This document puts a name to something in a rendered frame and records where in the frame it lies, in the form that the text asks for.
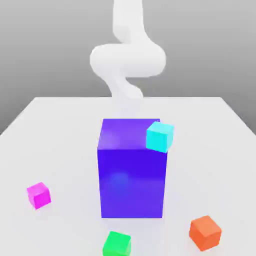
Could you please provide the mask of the small cyan cube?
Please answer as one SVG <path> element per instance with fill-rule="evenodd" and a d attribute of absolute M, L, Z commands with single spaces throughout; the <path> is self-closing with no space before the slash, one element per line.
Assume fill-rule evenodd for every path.
<path fill-rule="evenodd" d="M 174 126 L 155 121 L 146 130 L 146 148 L 167 153 L 173 143 Z"/>

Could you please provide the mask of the small orange cube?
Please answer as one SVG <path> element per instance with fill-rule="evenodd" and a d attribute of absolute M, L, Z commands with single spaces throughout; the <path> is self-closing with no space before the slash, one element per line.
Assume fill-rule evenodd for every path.
<path fill-rule="evenodd" d="M 189 237 L 201 252 L 216 247 L 220 243 L 221 234 L 221 228 L 209 215 L 194 219 L 190 223 Z"/>

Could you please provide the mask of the small magenta cube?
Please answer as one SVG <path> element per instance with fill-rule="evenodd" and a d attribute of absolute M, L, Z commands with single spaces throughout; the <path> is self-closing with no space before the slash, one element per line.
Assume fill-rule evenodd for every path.
<path fill-rule="evenodd" d="M 50 191 L 43 182 L 28 187 L 26 191 L 29 202 L 36 210 L 52 202 Z"/>

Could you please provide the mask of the small green cube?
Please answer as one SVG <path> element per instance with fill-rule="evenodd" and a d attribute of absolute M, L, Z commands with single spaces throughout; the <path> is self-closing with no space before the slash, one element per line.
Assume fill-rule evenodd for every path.
<path fill-rule="evenodd" d="M 102 249 L 103 256 L 130 256 L 131 236 L 110 231 Z"/>

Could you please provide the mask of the large purple box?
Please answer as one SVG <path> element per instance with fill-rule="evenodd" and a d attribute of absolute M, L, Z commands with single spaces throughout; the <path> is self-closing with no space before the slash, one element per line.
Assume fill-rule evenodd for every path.
<path fill-rule="evenodd" d="M 161 218 L 167 154 L 146 147 L 155 118 L 105 118 L 97 146 L 102 218 Z"/>

